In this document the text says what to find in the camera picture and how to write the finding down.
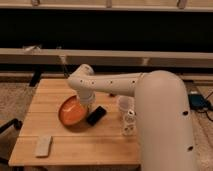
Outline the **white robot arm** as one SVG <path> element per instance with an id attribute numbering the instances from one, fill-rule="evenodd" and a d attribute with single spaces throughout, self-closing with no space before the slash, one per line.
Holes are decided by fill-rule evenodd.
<path id="1" fill-rule="evenodd" d="M 168 71 L 96 75 L 83 64 L 68 77 L 80 102 L 94 93 L 132 96 L 142 171 L 199 171 L 185 84 Z"/>

